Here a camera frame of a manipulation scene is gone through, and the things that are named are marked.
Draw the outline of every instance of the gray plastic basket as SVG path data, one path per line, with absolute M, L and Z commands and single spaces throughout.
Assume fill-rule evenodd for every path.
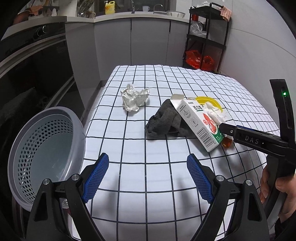
M 31 211 L 41 182 L 68 179 L 81 170 L 85 134 L 77 115 L 65 107 L 46 109 L 17 135 L 8 159 L 8 182 L 16 201 Z

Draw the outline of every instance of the yellow bowl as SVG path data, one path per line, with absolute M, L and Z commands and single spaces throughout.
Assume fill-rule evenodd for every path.
M 221 110 L 221 112 L 223 111 L 223 110 L 222 110 L 222 107 L 221 107 L 221 105 L 218 103 L 218 101 L 214 100 L 214 99 L 211 98 L 211 97 L 198 96 L 198 97 L 195 98 L 195 100 L 196 100 L 198 103 L 202 104 L 202 105 L 204 105 L 206 102 L 210 102 L 213 106 L 219 108 L 219 109 Z

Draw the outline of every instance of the white box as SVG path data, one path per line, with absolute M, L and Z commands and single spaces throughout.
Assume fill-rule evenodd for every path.
M 220 144 L 224 135 L 196 100 L 186 100 L 184 95 L 173 94 L 170 101 L 207 152 Z

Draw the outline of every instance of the dark gray towel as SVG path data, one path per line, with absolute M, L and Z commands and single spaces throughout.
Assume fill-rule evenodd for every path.
M 169 99 L 165 100 L 159 110 L 145 126 L 146 134 L 159 137 L 171 134 L 175 137 L 186 137 L 192 134 L 191 129 L 176 111 Z

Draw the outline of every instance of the red plastic bag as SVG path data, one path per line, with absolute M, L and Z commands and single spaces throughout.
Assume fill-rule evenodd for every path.
M 202 55 L 197 50 L 189 50 L 186 51 L 186 63 L 190 66 L 200 69 L 200 62 L 202 59 Z M 213 71 L 214 70 L 215 61 L 212 59 L 211 56 L 206 55 L 203 58 L 202 62 L 202 70 L 205 71 Z

